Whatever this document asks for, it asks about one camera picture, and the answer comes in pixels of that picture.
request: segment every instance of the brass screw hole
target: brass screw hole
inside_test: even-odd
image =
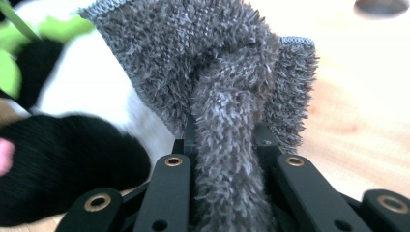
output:
[[[182,159],[181,158],[177,158],[177,157],[172,157],[172,158],[168,158],[165,161],[165,164],[167,166],[179,166],[182,163]]]
[[[395,213],[398,213],[398,214],[408,214],[409,213],[408,205],[406,205],[401,200],[395,197],[392,197],[390,195],[381,195],[377,197],[377,201],[384,208],[390,211],[393,211]]]
[[[111,203],[111,197],[106,193],[98,193],[88,198],[84,204],[84,209],[88,212],[97,212],[103,210]]]
[[[287,158],[286,162],[289,163],[292,166],[303,166],[303,165],[305,165],[305,162],[302,159],[299,159],[299,158],[296,158],[296,157]]]

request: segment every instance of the gray fuzzy sock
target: gray fuzzy sock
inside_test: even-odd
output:
[[[296,155],[302,143],[299,132],[308,117],[311,84],[317,69],[314,42],[301,37],[279,38],[279,58],[275,64],[275,91],[265,105],[264,122],[276,136],[281,151]]]
[[[311,41],[279,39],[240,0],[98,0],[79,13],[176,138],[194,116],[197,230],[273,231],[252,133],[265,121],[294,153],[316,64]]]

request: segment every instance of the wooden surface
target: wooden surface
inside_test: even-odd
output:
[[[354,0],[251,0],[281,36],[315,40],[320,56],[300,154],[339,191],[410,197],[410,14],[360,15]],[[58,217],[0,231],[53,231]]]

